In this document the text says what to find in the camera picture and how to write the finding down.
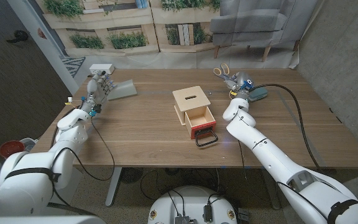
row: green plant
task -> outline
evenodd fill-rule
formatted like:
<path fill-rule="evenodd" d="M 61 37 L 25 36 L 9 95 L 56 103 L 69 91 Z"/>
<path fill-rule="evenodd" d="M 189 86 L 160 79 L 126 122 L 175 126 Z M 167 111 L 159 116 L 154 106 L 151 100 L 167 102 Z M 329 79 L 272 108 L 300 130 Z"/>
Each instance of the green plant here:
<path fill-rule="evenodd" d="M 76 48 L 103 49 L 104 44 L 99 37 L 74 34 L 70 36 Z"/>
<path fill-rule="evenodd" d="M 179 11 L 184 8 L 204 8 L 207 3 L 205 0 L 161 0 L 162 9 L 165 11 L 173 10 Z"/>
<path fill-rule="evenodd" d="M 167 28 L 167 37 L 172 45 L 180 45 L 178 26 Z"/>
<path fill-rule="evenodd" d="M 199 23 L 193 24 L 193 27 L 194 44 L 202 44 L 211 40 L 211 38 L 207 40 L 207 37 L 209 37 L 210 35 L 204 31 L 204 29 L 200 26 Z"/>
<path fill-rule="evenodd" d="M 78 0 L 44 0 L 44 6 L 58 17 L 65 16 L 71 19 L 84 14 L 84 8 Z"/>
<path fill-rule="evenodd" d="M 146 37 L 143 33 L 132 32 L 131 34 L 111 34 L 107 37 L 115 49 L 132 49 L 134 47 L 146 46 Z"/>
<path fill-rule="evenodd" d="M 216 12 L 221 7 L 221 0 L 211 0 L 209 3 L 205 0 L 161 0 L 162 8 L 165 11 L 179 11 L 184 8 L 203 9 L 210 6 Z"/>
<path fill-rule="evenodd" d="M 216 12 L 221 7 L 221 0 L 211 0 L 209 6 Z"/>
<path fill-rule="evenodd" d="M 109 12 L 113 12 L 117 6 L 118 0 L 97 0 L 104 9 L 104 15 L 107 16 Z"/>

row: wooden table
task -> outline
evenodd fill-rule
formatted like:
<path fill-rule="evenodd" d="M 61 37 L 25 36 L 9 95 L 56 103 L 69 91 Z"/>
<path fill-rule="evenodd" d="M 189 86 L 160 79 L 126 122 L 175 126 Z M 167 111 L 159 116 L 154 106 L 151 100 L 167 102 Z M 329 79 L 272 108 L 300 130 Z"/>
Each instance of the wooden table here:
<path fill-rule="evenodd" d="M 339 122 L 328 106 L 294 70 L 246 70 L 256 85 L 278 83 L 291 89 L 298 98 L 311 150 L 319 165 L 326 168 L 358 169 L 358 142 Z M 223 80 L 207 70 L 115 70 L 115 82 L 133 79 L 138 95 L 107 102 L 94 119 L 96 128 L 112 150 L 119 167 L 242 167 L 239 144 L 226 131 L 223 111 L 229 105 L 229 91 Z M 86 84 L 74 95 L 80 104 Z M 211 101 L 210 110 L 217 122 L 219 141 L 200 149 L 180 125 L 173 105 L 172 91 L 199 85 Z M 249 114 L 256 128 L 271 139 L 296 163 L 314 167 L 306 150 L 295 104 L 282 89 L 267 87 L 268 97 L 250 104 Z M 57 121 L 71 106 L 66 106 L 46 130 L 32 152 L 49 150 Z M 112 165 L 103 142 L 91 128 L 80 152 L 88 166 Z M 242 145 L 245 166 L 260 168 L 251 150 Z"/>

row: red bucket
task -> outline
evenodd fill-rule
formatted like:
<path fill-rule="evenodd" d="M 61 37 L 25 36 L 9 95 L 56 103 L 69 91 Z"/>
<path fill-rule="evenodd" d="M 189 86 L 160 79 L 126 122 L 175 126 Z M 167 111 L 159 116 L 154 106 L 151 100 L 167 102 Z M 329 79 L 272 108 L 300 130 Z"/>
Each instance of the red bucket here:
<path fill-rule="evenodd" d="M 10 155 L 24 151 L 24 144 L 20 141 L 8 141 L 0 147 L 0 155 L 7 159 Z"/>

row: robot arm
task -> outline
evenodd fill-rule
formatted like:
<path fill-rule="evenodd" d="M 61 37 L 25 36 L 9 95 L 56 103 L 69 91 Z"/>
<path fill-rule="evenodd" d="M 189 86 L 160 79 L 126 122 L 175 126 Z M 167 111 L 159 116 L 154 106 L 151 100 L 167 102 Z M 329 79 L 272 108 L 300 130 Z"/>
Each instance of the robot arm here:
<path fill-rule="evenodd" d="M 88 96 L 80 109 L 74 109 L 58 122 L 56 143 L 48 152 L 19 152 L 8 157 L 0 174 L 0 217 L 40 215 L 52 197 L 53 188 L 67 186 L 74 155 L 87 140 L 85 124 L 114 88 L 106 72 L 93 77 Z"/>
<path fill-rule="evenodd" d="M 358 223 L 358 201 L 337 180 L 299 166 L 254 128 L 247 91 L 231 100 L 223 114 L 226 129 L 244 143 L 274 178 L 305 223 Z"/>

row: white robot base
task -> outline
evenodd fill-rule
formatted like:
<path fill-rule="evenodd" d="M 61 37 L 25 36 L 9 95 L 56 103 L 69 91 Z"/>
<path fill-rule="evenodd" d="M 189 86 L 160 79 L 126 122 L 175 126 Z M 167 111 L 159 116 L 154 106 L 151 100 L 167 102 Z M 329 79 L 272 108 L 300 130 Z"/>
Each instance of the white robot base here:
<path fill-rule="evenodd" d="M 149 213 L 148 224 L 177 224 L 177 223 L 205 223 L 204 222 L 204 206 L 207 205 L 208 198 L 210 202 L 218 199 L 219 195 L 206 187 L 188 185 L 175 188 L 179 194 L 183 196 L 185 202 L 183 215 L 183 202 L 182 198 L 173 190 L 169 191 L 173 202 L 177 207 L 180 217 L 188 217 L 181 219 L 177 215 L 174 204 L 168 193 L 163 194 L 152 205 Z M 224 223 L 224 224 L 237 224 L 237 218 L 234 209 L 230 202 L 225 198 L 219 197 L 218 200 L 211 204 L 212 221 L 207 223 Z"/>

